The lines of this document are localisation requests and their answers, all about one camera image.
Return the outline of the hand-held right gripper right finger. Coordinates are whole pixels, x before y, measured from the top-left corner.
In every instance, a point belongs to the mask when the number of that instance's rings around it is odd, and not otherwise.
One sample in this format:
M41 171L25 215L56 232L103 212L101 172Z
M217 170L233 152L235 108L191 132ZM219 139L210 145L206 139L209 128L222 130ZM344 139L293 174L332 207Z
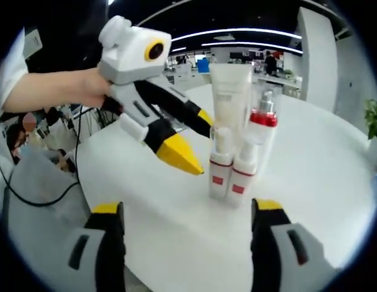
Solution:
M337 276L323 244L282 205L252 199L252 291L322 291Z

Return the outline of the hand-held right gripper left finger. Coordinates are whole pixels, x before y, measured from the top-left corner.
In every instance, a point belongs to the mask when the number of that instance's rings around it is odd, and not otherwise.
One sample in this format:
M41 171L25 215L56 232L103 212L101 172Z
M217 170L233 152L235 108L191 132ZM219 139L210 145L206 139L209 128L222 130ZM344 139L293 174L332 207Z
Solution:
M59 291L125 291L124 205L96 206L60 242Z

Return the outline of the person's left hand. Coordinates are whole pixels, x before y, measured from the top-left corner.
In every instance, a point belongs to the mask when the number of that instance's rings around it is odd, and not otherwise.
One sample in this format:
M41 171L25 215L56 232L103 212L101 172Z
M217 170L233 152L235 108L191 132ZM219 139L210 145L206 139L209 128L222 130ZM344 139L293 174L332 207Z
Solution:
M81 71L79 103L89 108L100 108L110 93L110 83L100 75L98 68Z

